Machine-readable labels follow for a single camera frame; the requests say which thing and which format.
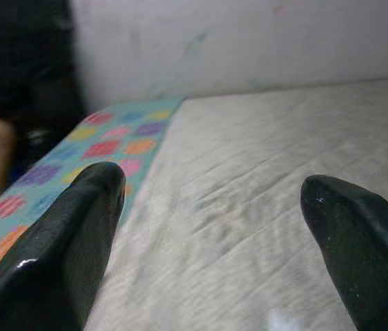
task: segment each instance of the white mattress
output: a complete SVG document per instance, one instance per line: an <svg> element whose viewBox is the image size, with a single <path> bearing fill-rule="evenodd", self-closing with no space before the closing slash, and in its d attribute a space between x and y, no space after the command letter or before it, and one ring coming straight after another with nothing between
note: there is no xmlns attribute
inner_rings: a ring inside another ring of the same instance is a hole
<svg viewBox="0 0 388 331"><path fill-rule="evenodd" d="M186 101L86 330L355 330L300 212L311 174L388 200L388 80Z"/></svg>

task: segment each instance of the bed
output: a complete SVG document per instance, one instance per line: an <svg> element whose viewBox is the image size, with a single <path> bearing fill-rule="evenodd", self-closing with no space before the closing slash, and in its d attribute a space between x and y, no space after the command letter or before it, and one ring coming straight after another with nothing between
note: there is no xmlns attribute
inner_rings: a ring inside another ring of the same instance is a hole
<svg viewBox="0 0 388 331"><path fill-rule="evenodd" d="M328 174L388 200L388 80L188 99L86 330L355 330L303 221Z"/></svg>

